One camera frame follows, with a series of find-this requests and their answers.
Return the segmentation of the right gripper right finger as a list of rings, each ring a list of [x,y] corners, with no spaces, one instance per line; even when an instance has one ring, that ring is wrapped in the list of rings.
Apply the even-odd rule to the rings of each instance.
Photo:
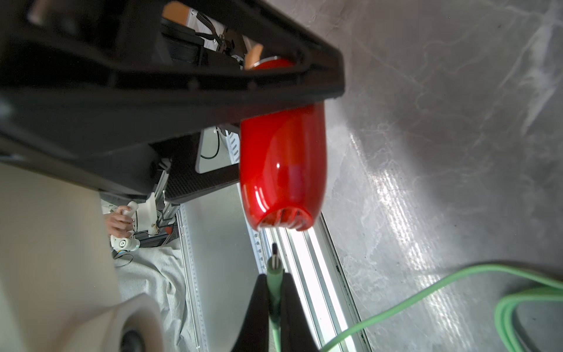
[[[281,290],[281,351],[318,352],[291,274],[284,274]]]

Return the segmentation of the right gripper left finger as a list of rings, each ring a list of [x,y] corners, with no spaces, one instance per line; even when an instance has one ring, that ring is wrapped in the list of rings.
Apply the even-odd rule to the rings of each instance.
[[[231,352],[269,351],[269,291],[267,277],[257,277],[238,338]]]

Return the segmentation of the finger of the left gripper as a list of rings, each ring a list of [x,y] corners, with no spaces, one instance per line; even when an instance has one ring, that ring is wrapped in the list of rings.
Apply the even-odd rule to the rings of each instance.
[[[1,161],[96,190],[151,193],[152,145],[336,98],[342,54],[263,1],[188,6],[293,64],[174,59],[164,1],[3,1]]]

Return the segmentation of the red electric shaver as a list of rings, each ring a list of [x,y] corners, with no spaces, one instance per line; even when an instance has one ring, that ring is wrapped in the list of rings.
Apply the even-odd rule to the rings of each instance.
[[[240,190],[253,229],[312,227],[321,213],[327,172],[323,102],[240,124]]]

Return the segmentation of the person's bare hand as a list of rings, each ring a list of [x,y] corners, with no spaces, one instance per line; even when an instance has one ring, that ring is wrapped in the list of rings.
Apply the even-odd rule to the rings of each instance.
[[[116,238],[128,238],[133,231],[133,219],[126,215],[131,210],[128,206],[120,206],[116,211],[104,214],[107,232]]]

